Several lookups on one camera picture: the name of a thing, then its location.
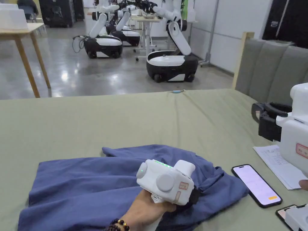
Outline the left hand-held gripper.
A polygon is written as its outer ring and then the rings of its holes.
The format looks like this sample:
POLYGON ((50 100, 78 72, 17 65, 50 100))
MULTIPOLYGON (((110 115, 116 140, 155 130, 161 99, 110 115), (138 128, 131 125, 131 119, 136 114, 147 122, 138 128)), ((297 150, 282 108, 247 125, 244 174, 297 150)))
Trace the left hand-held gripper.
POLYGON ((172 167, 148 159, 141 163, 137 171, 137 184, 151 193, 155 203, 166 201, 179 206, 196 204, 200 192, 191 178, 195 169, 194 164, 184 160, 179 160, 172 167))

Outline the person's left hand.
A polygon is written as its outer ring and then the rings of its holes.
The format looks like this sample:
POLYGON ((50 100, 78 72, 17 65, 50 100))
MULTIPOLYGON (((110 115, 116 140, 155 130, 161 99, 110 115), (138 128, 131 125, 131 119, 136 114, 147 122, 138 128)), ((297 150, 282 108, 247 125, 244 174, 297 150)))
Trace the person's left hand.
POLYGON ((151 193, 143 189, 120 220, 130 227, 130 231, 142 231, 144 227, 157 221, 164 213, 175 210, 175 204, 154 203, 151 193))

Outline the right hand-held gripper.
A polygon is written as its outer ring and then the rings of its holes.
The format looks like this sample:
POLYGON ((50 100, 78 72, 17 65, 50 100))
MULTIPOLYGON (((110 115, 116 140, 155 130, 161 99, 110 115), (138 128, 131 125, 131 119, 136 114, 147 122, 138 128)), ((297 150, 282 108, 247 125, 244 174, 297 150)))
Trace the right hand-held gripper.
POLYGON ((292 106, 254 103, 252 118, 259 124, 259 136, 278 142, 281 156, 300 169, 308 170, 308 84, 291 88, 292 106))

